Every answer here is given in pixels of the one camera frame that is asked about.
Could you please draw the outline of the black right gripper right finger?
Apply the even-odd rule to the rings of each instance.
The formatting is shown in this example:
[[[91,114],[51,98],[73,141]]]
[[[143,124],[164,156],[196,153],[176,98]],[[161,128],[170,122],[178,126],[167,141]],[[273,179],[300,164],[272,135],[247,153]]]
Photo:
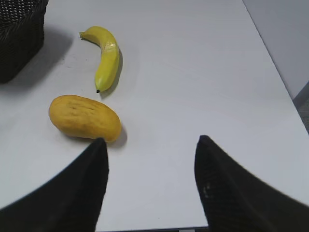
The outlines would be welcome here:
[[[201,135],[195,180],[211,232],[307,232],[309,207],[266,184]]]

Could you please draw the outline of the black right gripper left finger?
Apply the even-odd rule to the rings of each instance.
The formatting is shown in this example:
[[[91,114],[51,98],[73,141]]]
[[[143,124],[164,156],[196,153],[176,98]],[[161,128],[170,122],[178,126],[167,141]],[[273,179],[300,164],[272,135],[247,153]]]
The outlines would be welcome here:
[[[2,232],[93,232],[109,175],[107,146],[96,139],[53,179],[0,211]]]

